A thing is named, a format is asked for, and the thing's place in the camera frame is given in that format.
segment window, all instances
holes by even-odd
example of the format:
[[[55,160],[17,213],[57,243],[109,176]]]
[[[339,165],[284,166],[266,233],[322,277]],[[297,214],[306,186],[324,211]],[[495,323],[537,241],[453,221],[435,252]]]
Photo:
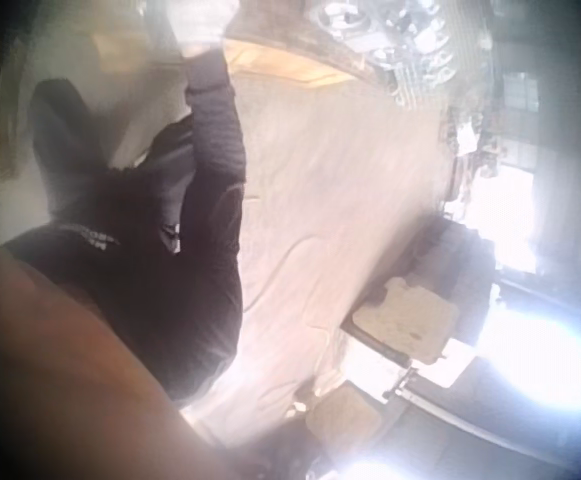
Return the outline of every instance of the window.
[[[508,108],[539,111],[539,89],[537,79],[527,73],[508,73],[503,76],[503,94]]]

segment dark clothing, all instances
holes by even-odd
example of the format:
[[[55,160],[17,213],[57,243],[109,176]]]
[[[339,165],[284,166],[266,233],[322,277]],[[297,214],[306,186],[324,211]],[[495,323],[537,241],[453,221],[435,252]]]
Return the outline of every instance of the dark clothing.
[[[221,52],[189,60],[187,74],[192,116],[122,172],[106,168],[74,87],[40,84],[31,123],[52,221],[7,244],[53,282],[87,293],[179,402],[231,363],[242,318],[245,151],[234,92]]]

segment dark sleeve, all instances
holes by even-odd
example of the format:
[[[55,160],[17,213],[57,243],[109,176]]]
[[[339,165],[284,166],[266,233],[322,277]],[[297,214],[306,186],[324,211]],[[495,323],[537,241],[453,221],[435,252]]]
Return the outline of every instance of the dark sleeve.
[[[187,63],[196,173],[181,211],[182,250],[213,259],[236,258],[246,155],[223,52]]]

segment white glove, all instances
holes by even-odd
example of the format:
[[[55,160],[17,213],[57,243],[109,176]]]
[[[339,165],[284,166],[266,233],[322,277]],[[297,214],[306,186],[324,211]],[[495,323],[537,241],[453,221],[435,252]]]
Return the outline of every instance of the white glove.
[[[239,0],[167,0],[166,8],[180,46],[214,46],[239,10]]]

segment floor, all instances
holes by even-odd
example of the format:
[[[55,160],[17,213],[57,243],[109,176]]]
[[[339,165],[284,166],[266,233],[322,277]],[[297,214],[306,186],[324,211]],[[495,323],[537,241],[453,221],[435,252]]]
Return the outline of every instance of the floor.
[[[96,63],[84,71],[57,55],[60,45],[74,48],[68,38],[46,53],[41,48],[46,37],[69,35],[63,18],[62,28],[45,24],[40,31],[26,84],[44,76],[72,79],[70,71],[78,70],[75,83],[97,103],[97,95],[105,97],[98,85],[106,95],[114,89],[107,77],[88,75]],[[141,122],[126,129],[124,138],[136,145],[117,142],[113,163],[131,163],[142,148],[136,132],[149,141],[179,111],[178,73],[151,74],[167,88],[126,82],[153,95],[137,114]],[[240,258],[244,327],[232,367],[185,411],[203,435],[226,446],[282,422],[296,388],[332,371],[338,325],[373,272],[398,257],[435,211],[451,171],[438,147],[438,111],[401,110],[357,81],[313,90],[264,78],[233,82],[249,158]],[[113,109],[106,98],[108,104],[93,108]],[[0,183],[0,243],[47,218],[34,162],[23,160],[20,177]]]

